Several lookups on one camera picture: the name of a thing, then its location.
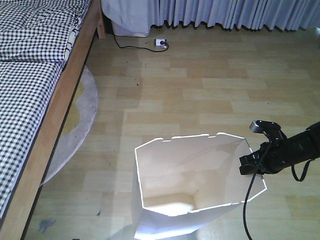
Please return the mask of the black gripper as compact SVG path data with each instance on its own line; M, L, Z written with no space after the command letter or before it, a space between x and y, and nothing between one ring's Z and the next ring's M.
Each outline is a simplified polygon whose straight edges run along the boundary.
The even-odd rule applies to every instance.
M286 155L287 150L284 140L280 140L275 145L270 142L263 142L257 151L239 158L242 165L239 167L240 174L243 176L255 173L260 175L276 174L290 167L292 164Z

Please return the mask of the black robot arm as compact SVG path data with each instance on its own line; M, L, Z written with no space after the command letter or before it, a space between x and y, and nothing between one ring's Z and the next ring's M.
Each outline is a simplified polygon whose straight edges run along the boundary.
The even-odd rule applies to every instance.
M239 158L241 175L276 174L287 167L320 157L319 122L289 138L275 122L253 120L249 128L253 133L264 134L268 142L263 142L257 151Z

